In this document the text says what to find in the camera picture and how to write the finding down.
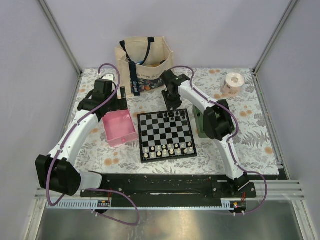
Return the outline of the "green plastic tray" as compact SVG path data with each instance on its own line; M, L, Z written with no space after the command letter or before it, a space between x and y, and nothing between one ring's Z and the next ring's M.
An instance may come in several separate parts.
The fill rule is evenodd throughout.
M224 109L229 110L227 100L218 100L217 103L218 105L201 100L193 106L200 138L222 141L226 135L231 135L235 130L231 114Z

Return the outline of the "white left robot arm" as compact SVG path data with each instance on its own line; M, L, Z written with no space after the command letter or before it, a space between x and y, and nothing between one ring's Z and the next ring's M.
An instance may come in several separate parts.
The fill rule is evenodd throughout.
M78 104L62 139L47 155L39 155L35 160L40 187L68 196L86 189L91 189L98 198L106 196L109 186L100 173L80 172L74 165L88 135L103 117L127 108L126 89L116 86L114 75L106 74L95 80L93 90Z

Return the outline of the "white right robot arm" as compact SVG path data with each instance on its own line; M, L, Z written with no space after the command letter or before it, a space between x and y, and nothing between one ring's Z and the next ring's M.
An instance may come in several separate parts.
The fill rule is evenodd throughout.
M166 70L160 76L166 90L162 91L167 110L177 110L182 105L181 98L191 102L203 116L203 131L215 142L222 158L225 174L228 177L228 194L239 198L249 183L248 174L241 169L233 143L233 133L239 129L234 124L234 115L225 99L215 100L197 87L185 74L176 76L172 70Z

